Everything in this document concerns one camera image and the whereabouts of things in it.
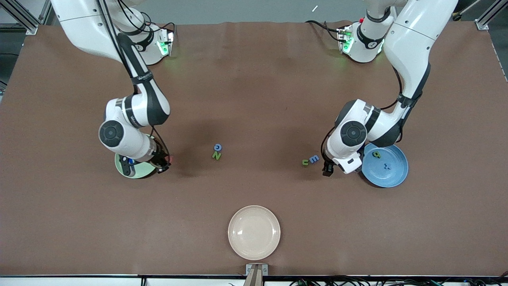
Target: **black circular joint cap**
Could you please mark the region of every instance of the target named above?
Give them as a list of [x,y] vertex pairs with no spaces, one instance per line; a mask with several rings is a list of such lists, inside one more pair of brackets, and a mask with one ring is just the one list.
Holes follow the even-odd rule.
[[99,130],[99,138],[104,145],[116,147],[123,138],[123,127],[115,120],[106,121]]
[[340,129],[342,142],[349,147],[360,145],[367,137],[367,129],[358,121],[346,122]]

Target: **brown tabletop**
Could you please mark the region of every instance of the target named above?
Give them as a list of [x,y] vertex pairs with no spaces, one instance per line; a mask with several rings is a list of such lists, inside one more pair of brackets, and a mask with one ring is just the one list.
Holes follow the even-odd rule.
[[97,135],[106,102],[132,92],[123,66],[41,26],[0,105],[0,273],[243,273],[228,223],[261,205],[282,229],[262,260],[274,275],[498,275],[508,85],[472,22],[449,23],[430,61],[397,144],[409,175],[380,189],[301,161],[319,154],[345,102],[396,98],[383,54],[354,63],[303,23],[179,26],[173,57],[151,67],[171,104],[158,129],[174,165],[130,180]]

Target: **blue plate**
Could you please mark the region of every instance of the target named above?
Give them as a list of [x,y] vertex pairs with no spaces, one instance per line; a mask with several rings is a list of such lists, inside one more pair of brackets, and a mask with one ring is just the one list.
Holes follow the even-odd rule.
[[392,188],[400,185],[407,177],[409,165],[402,150],[397,146],[365,146],[362,173],[374,185]]

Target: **gray floor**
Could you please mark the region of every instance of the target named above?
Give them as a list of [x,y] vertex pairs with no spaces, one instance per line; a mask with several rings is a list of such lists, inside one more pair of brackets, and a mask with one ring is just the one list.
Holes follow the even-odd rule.
[[[462,19],[478,18],[492,2],[483,0]],[[147,0],[136,8],[148,13],[154,22],[176,24],[356,21],[365,15],[365,4],[360,0]],[[499,59],[508,67],[508,9],[492,20],[489,27]],[[24,33],[0,32],[0,53],[19,53],[24,38]],[[8,83],[15,61],[14,56],[0,55],[0,80]]]

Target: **white plate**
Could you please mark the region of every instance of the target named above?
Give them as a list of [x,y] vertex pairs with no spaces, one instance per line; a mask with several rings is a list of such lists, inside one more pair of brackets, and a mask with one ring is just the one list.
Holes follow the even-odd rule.
[[233,250],[248,260],[268,257],[280,241],[280,224],[275,215],[261,206],[245,207],[231,218],[228,227]]

